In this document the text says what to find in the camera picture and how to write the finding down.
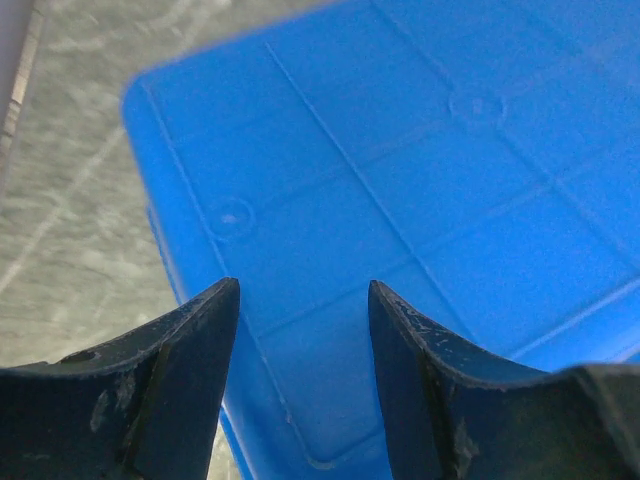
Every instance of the circular indentation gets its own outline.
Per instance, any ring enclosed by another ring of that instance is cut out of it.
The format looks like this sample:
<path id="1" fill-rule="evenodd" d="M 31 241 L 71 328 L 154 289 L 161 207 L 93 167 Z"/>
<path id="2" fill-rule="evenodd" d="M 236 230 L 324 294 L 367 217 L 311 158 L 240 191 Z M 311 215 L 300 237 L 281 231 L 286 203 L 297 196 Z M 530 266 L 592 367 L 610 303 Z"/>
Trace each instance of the circular indentation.
<path id="1" fill-rule="evenodd" d="M 93 360 L 94 358 L 96 358 L 96 353 L 95 352 L 91 352 L 89 350 L 84 350 L 82 352 L 78 352 L 78 353 L 73 353 L 71 355 L 69 355 L 68 357 L 64 357 L 62 360 L 60 360 L 59 363 L 80 363 L 80 362 L 88 362 L 90 360 Z"/>
<path id="2" fill-rule="evenodd" d="M 254 224 L 251 205 L 238 198 L 221 200 L 211 209 L 211 230 L 220 240 L 246 235 Z"/>
<path id="3" fill-rule="evenodd" d="M 449 97 L 451 115 L 471 127 L 498 125 L 505 112 L 500 97 L 482 90 L 457 90 Z"/>

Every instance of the concrete floor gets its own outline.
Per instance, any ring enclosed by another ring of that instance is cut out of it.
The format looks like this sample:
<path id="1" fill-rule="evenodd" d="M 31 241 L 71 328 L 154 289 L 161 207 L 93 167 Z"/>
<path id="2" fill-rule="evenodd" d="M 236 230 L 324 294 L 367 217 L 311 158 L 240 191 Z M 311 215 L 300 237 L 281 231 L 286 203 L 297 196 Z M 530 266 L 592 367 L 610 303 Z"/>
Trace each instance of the concrete floor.
<path id="1" fill-rule="evenodd" d="M 120 123 L 122 89 L 149 65 L 311 3 L 50 2 L 0 205 L 0 365 L 54 362 L 175 307 Z M 239 478 L 222 437 L 209 478 Z"/>

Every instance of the black robotic claw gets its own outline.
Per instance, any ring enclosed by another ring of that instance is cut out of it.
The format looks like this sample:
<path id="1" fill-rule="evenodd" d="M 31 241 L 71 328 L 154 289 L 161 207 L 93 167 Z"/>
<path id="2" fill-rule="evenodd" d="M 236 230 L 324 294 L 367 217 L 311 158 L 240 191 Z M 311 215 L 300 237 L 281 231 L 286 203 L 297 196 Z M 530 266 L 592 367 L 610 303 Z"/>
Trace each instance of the black robotic claw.
<path id="1" fill-rule="evenodd" d="M 0 369 L 0 479 L 205 479 L 239 300 L 224 279 L 57 364 Z"/>
<path id="2" fill-rule="evenodd" d="M 379 282 L 369 322 L 395 480 L 640 479 L 640 367 L 533 370 Z"/>

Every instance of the blue plastic box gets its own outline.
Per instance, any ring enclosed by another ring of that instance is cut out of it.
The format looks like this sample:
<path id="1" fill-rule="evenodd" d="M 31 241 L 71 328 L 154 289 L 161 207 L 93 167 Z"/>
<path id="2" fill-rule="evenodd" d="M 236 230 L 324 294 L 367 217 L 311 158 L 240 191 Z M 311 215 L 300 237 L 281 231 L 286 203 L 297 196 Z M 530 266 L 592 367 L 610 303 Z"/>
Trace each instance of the blue plastic box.
<path id="1" fill-rule="evenodd" d="M 135 80 L 178 299 L 242 285 L 245 478 L 390 479 L 371 279 L 541 369 L 637 354 L 639 26 L 631 0 L 355 0 Z"/>

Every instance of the gray floor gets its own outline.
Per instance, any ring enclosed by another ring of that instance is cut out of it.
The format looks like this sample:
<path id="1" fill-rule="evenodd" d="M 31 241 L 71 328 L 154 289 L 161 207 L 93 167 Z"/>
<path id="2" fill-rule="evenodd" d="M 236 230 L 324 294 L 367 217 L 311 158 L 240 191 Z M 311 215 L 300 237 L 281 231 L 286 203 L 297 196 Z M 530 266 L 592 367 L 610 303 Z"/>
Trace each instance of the gray floor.
<path id="1" fill-rule="evenodd" d="M 56 361 L 174 308 L 120 93 L 146 66 L 314 2 L 50 2 L 1 200 L 0 365 Z M 209 478 L 238 478 L 222 439 Z"/>

